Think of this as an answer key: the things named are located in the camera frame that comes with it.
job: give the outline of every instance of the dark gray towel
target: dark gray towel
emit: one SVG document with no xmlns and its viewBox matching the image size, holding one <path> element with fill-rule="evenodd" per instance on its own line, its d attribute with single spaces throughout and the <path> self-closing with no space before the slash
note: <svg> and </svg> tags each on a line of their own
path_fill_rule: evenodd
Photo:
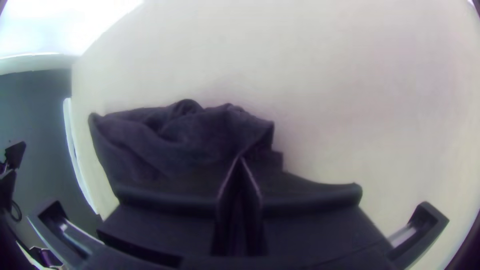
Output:
<svg viewBox="0 0 480 270">
<path fill-rule="evenodd" d="M 110 181 L 174 178 L 204 165 L 270 151 L 274 123 L 241 107 L 202 108 L 184 99 L 88 119 L 93 145 Z"/>
</svg>

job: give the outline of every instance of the gray wall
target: gray wall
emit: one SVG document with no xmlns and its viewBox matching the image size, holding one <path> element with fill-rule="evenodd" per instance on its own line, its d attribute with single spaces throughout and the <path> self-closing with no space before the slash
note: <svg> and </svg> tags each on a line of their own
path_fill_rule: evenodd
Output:
<svg viewBox="0 0 480 270">
<path fill-rule="evenodd" d="M 48 198 L 58 199 L 71 221 L 95 233 L 98 219 L 80 191 L 68 152 L 63 100 L 70 96 L 67 69 L 0 76 L 1 160 L 4 148 L 19 141 L 27 145 L 13 194 L 23 220 L 10 224 L 28 247 L 45 247 L 26 215 Z"/>
</svg>

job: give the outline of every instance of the white ceiling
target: white ceiling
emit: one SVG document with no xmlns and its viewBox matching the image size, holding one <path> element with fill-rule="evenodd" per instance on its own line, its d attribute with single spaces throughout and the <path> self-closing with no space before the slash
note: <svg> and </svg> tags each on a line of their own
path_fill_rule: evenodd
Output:
<svg viewBox="0 0 480 270">
<path fill-rule="evenodd" d="M 79 56 L 143 0 L 8 0 L 0 16 L 0 59 Z"/>
</svg>

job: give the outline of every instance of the black cable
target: black cable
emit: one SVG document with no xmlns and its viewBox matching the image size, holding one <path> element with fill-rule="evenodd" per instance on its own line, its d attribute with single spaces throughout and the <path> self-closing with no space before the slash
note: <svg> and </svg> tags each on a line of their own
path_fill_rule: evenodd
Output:
<svg viewBox="0 0 480 270">
<path fill-rule="evenodd" d="M 10 212 L 11 219 L 14 220 L 15 222 L 20 222 L 22 220 L 22 211 L 20 211 L 19 205 L 14 200 L 11 200 L 11 206 L 12 206 L 12 210 L 13 208 L 15 208 L 15 211 L 17 213 L 17 217 L 15 217 L 13 213 Z"/>
</svg>

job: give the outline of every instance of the dark towel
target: dark towel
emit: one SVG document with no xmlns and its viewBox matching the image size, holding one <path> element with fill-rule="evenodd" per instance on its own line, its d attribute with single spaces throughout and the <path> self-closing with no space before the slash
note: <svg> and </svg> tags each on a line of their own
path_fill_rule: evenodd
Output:
<svg viewBox="0 0 480 270">
<path fill-rule="evenodd" d="M 174 178 L 200 166 L 270 151 L 274 123 L 241 107 L 202 108 L 184 99 L 88 119 L 98 159 L 111 181 Z"/>
</svg>

